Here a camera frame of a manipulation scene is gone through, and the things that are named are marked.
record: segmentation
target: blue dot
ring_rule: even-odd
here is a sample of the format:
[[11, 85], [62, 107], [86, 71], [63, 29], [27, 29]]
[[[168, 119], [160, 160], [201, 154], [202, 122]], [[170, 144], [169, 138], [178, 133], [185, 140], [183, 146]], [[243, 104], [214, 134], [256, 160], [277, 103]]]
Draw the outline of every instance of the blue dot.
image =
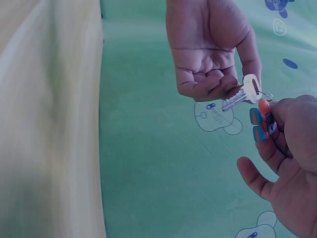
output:
[[283, 59], [283, 62], [286, 66], [290, 68], [298, 69], [298, 65], [295, 62], [291, 61], [290, 59]]

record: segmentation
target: cartoon print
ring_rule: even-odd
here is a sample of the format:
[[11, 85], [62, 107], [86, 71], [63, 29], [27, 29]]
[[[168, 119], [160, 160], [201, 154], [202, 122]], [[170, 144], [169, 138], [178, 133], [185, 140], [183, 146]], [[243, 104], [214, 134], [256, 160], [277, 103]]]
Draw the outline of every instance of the cartoon print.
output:
[[276, 223], [275, 213], [265, 211], [259, 215], [256, 227], [242, 229], [235, 238], [276, 238]]
[[196, 103], [194, 115], [198, 126], [208, 132], [223, 128], [229, 135], [239, 134], [242, 123], [234, 117], [233, 110], [224, 113], [221, 106], [222, 100]]
[[287, 32], [286, 25], [282, 20], [276, 18], [273, 21], [273, 32], [277, 36], [284, 36]]
[[289, 2], [294, 1], [295, 0], [265, 0], [265, 4], [271, 11], [278, 11], [281, 17], [287, 18], [288, 14], [285, 8]]

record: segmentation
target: key ring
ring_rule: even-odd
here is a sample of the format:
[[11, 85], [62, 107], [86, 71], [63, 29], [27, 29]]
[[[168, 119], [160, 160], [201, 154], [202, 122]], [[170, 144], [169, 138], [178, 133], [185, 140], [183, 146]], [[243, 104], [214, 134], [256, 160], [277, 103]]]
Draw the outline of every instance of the key ring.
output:
[[273, 100], [274, 100], [274, 96], [273, 96], [273, 94], [271, 94], [270, 92], [266, 92], [266, 93], [264, 93], [264, 92], [261, 92], [261, 91], [256, 91], [257, 93], [262, 93], [263, 95], [265, 95], [265, 96], [267, 96], [268, 97], [268, 102], [272, 102]]

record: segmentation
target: finger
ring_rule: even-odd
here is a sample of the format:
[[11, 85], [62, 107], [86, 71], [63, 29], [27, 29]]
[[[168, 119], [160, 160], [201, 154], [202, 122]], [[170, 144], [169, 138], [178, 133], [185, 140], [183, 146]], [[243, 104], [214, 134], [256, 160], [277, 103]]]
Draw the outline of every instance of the finger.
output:
[[259, 56], [256, 36], [252, 27], [246, 37], [237, 45], [237, 51], [242, 64], [243, 75], [255, 74], [261, 84], [262, 63]]
[[196, 82], [193, 73], [189, 70], [176, 68], [175, 72], [177, 90], [183, 96], [207, 101], [210, 91], [220, 84], [220, 78], [205, 77], [204, 80], [200, 79], [199, 82]]
[[237, 69], [235, 65], [229, 68], [222, 69], [221, 72], [223, 73], [223, 75], [232, 75], [235, 78], [238, 78]]
[[285, 98], [278, 102], [271, 102], [270, 108], [279, 130], [284, 131], [284, 124], [290, 106], [295, 102], [294, 98]]
[[250, 187], [250, 189], [252, 189], [261, 198], [269, 201], [274, 183], [264, 178], [254, 166], [252, 161], [247, 157], [239, 158], [237, 161], [237, 167], [242, 179]]
[[276, 146], [272, 138], [267, 139], [264, 142], [257, 142], [256, 147], [259, 151], [259, 155], [266, 162], [266, 164], [277, 174], [283, 174], [284, 165], [290, 161], [286, 155], [284, 155]]
[[275, 130], [275, 132], [271, 135], [271, 138], [281, 153], [283, 153], [288, 158], [293, 158], [283, 131], [279, 129]]
[[224, 98], [227, 92], [236, 87], [238, 84], [237, 79], [232, 75], [225, 75], [220, 79], [219, 82], [220, 84], [217, 87], [211, 89], [206, 96], [194, 98], [195, 101], [201, 102], [202, 99], [205, 101], [213, 101]]

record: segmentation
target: key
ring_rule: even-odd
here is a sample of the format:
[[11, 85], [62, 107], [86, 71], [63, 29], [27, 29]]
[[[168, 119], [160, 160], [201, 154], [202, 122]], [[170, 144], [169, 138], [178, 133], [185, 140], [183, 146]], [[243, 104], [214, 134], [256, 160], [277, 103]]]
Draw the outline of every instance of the key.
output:
[[262, 95], [263, 93], [261, 92], [257, 77], [254, 74], [247, 74], [243, 77], [243, 85], [239, 92], [233, 97], [223, 101], [221, 109], [225, 113], [243, 101], [249, 101], [255, 104], [260, 100]]

